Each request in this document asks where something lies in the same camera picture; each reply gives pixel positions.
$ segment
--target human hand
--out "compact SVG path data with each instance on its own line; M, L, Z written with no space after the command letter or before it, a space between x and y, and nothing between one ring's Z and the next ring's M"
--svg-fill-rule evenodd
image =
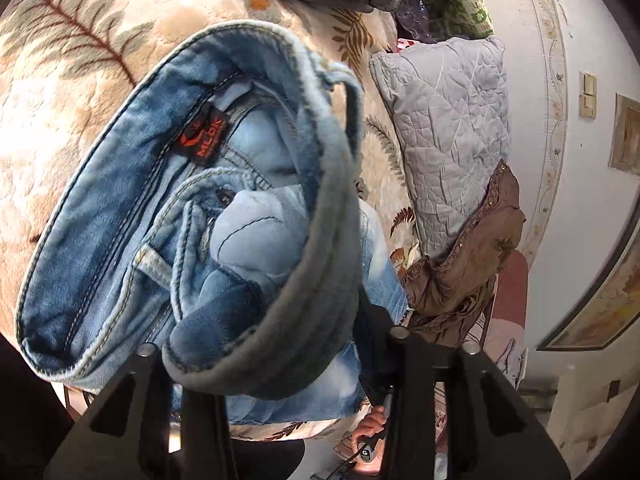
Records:
M386 423L384 406L374 406L360 421L358 427L351 434L351 449L356 453L358 440L361 436L374 436L384 430ZM382 455L385 452L385 441L380 439L376 444L374 457L371 462L364 462L359 455L356 456L354 471L363 475L377 475L382 467Z

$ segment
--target framed painting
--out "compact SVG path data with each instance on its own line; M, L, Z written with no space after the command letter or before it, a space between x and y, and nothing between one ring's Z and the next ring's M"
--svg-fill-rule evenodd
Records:
M567 318L538 350L602 350L640 316L640 197L613 254Z

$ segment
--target snap button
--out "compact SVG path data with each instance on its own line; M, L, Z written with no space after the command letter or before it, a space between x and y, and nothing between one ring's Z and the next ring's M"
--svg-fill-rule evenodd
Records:
M220 200L222 206L227 207L233 202L236 194L230 189L219 189L216 191L216 196L218 197L218 200Z

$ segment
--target gray quilted blanket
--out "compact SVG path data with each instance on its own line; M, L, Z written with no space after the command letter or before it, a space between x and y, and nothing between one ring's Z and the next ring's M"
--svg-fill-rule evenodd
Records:
M422 252L440 260L486 192L510 134L504 45L452 38L379 52L371 73L404 158Z

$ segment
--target brown garment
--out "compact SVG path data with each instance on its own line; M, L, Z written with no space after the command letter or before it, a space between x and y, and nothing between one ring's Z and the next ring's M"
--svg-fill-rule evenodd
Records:
M518 181L501 160L447 259L434 266L425 256L402 277L416 310L409 327L428 342L458 346L491 299L496 273L520 243L525 216L519 194Z

